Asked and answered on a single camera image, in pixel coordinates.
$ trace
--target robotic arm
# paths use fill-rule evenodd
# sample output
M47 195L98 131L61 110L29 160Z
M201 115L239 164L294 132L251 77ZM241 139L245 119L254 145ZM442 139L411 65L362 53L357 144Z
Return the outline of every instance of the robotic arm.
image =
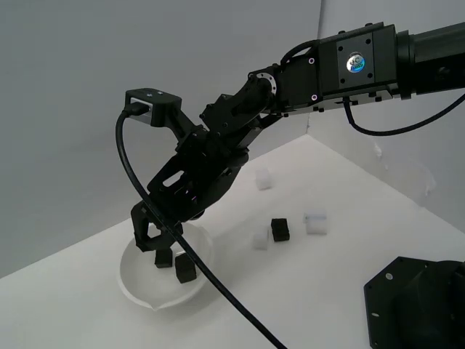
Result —
M177 154L147 186L158 207L157 216L144 201L131 211L137 246L142 251L170 247L174 239L166 224L182 232L179 223L199 218L220 200L248 161L248 146L281 118L345 107L349 122L357 128L351 105L463 87L465 23L416 35L396 33L393 25L369 23L304 42L279 65L251 72L238 93L220 95L206 106L200 115L206 128L186 117L180 97L156 89L129 90L126 105L147 106L144 114L131 118L152 127L168 127L178 141ZM176 175L179 179L168 185ZM148 236L149 222L161 230L160 236Z
M251 72L237 94L220 95L215 103L206 106L200 115L206 127L194 125L186 117L177 96L156 89L127 91L125 107L116 123L116 143L124 169L142 197L131 210L136 244L146 252L167 249L178 242L243 316L276 348L286 349L203 263L182 237L181 223L199 218L223 197L248 161L248 146L263 129L281 118L344 107L349 123L357 131L375 136L398 135L444 116L465 101L465 95L429 119L387 132L359 127L351 106L463 87L465 23L418 35L396 33L393 25L378 23L304 42L289 51L280 64ZM127 118L152 127L168 127L178 141L176 155L150 181L148 192L124 150L123 122ZM149 222L160 230L159 236L148 236ZM397 323L402 325L403 340L409 348L465 348L465 263L431 262L425 272L428 263L399 257L365 285L373 348L379 348L379 344L401 348L394 331ZM378 279L387 277L391 268L398 268L396 278L405 284L379 287L381 293L375 293L371 284L381 284ZM400 305L395 308L396 316L391 304L394 298ZM368 309L373 306L389 316L383 316L382 322L378 318L372 321Z

